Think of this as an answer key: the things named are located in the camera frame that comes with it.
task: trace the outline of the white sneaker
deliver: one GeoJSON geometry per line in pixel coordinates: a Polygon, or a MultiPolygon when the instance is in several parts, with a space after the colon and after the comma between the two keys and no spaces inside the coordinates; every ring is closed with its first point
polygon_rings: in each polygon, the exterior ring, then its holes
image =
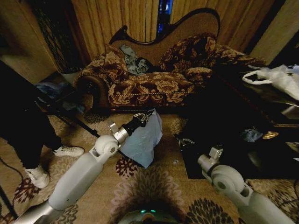
{"type": "Polygon", "coordinates": [[[46,187],[50,182],[49,174],[44,171],[41,165],[35,169],[25,169],[34,186],[38,188],[46,187]]]}
{"type": "Polygon", "coordinates": [[[80,147],[68,147],[68,146],[61,146],[59,149],[53,151],[55,156],[72,156],[77,157],[84,153],[84,149],[80,147]]]}

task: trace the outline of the shoe lace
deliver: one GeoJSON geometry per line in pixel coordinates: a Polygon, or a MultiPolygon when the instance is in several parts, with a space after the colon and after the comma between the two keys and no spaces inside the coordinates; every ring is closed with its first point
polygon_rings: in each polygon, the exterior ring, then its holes
{"type": "Polygon", "coordinates": [[[66,152],[73,152],[74,151],[74,148],[72,147],[68,147],[68,146],[63,146],[62,147],[62,151],[66,151],[66,152]]]}
{"type": "Polygon", "coordinates": [[[33,175],[34,178],[36,178],[38,175],[40,175],[41,173],[43,173],[43,170],[40,169],[40,167],[37,167],[36,169],[32,169],[32,170],[28,170],[28,173],[30,173],[31,175],[33,175]]]}

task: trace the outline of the floral carpet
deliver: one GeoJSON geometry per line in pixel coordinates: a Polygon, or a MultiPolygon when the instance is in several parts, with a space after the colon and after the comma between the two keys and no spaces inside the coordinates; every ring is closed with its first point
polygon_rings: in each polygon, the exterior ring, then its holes
{"type": "MultiPolygon", "coordinates": [[[[114,114],[118,126],[127,123],[131,114],[114,114]]],[[[81,146],[88,152],[96,141],[86,130],[70,127],[55,116],[49,117],[58,136],[66,145],[81,146]]],[[[92,186],[75,204],[56,220],[56,224],[114,224],[127,212],[154,208],[169,212],[177,221],[187,224],[243,224],[236,207],[218,193],[207,180],[188,179],[179,146],[174,138],[186,123],[178,115],[161,115],[163,137],[155,148],[155,158],[149,168],[141,168],[120,154],[110,158],[92,186]]],[[[106,121],[88,124],[100,135],[110,134],[106,121]]],[[[55,157],[44,147],[41,164],[50,173],[50,184],[44,189],[34,187],[26,176],[14,150],[0,139],[1,180],[18,215],[32,205],[45,201],[54,190],[59,178],[77,160],[55,157]]],[[[299,218],[294,180],[247,180],[254,190],[272,200],[294,222],[299,218]]],[[[13,216],[0,201],[0,224],[13,222],[13,216]]]]}

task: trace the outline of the throw pillow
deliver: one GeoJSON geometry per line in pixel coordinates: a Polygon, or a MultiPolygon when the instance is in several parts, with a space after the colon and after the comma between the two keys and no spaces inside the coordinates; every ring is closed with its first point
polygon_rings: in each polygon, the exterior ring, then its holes
{"type": "Polygon", "coordinates": [[[116,47],[106,44],[104,69],[114,83],[121,83],[128,78],[128,69],[123,52],[116,47]]]}
{"type": "Polygon", "coordinates": [[[202,33],[179,41],[168,49],[158,65],[168,72],[183,73],[191,67],[200,67],[201,62],[213,54],[216,38],[213,34],[202,33]]]}

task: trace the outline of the black cable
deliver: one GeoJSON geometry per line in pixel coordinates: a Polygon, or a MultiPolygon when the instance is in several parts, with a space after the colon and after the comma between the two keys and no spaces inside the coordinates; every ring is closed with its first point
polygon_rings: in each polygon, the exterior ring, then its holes
{"type": "Polygon", "coordinates": [[[295,181],[294,181],[294,184],[293,184],[294,192],[295,192],[295,195],[296,195],[297,198],[296,198],[296,199],[293,199],[293,200],[290,200],[290,201],[286,201],[286,202],[281,203],[281,204],[278,206],[279,209],[282,209],[281,207],[282,207],[283,205],[285,205],[285,204],[294,203],[294,202],[299,201],[299,193],[297,192],[297,188],[296,188],[296,185],[297,185],[298,181],[299,181],[299,179],[295,180],[295,181]]]}
{"type": "MultiPolygon", "coordinates": [[[[23,187],[23,176],[22,176],[22,174],[20,173],[20,171],[19,170],[17,170],[16,168],[14,168],[14,167],[11,167],[11,166],[9,166],[7,163],[5,163],[4,161],[3,161],[3,159],[0,157],[0,161],[4,164],[4,166],[7,166],[8,168],[10,168],[10,169],[12,169],[12,170],[14,170],[14,171],[16,171],[19,175],[20,175],[20,177],[21,177],[21,188],[23,187]]],[[[6,196],[6,194],[5,194],[5,192],[4,192],[4,190],[0,187],[0,195],[1,195],[1,197],[2,197],[2,199],[3,199],[3,201],[4,201],[4,203],[5,203],[5,205],[7,206],[7,208],[8,208],[8,210],[10,211],[10,213],[12,214],[12,216],[15,218],[15,219],[17,219],[18,218],[18,215],[17,215],[17,213],[15,212],[15,210],[14,210],[14,202],[13,202],[13,205],[11,205],[11,203],[10,203],[10,201],[9,201],[9,199],[7,198],[7,196],[6,196]]]]}
{"type": "Polygon", "coordinates": [[[23,175],[20,173],[20,171],[17,170],[16,168],[14,168],[14,167],[9,166],[6,162],[3,161],[3,159],[2,159],[1,157],[0,157],[0,161],[1,161],[5,166],[7,166],[8,168],[14,170],[15,172],[17,172],[17,173],[20,175],[20,177],[21,177],[21,186],[20,186],[20,188],[22,189],[22,188],[23,188],[23,185],[24,185],[24,178],[23,178],[23,175]]]}

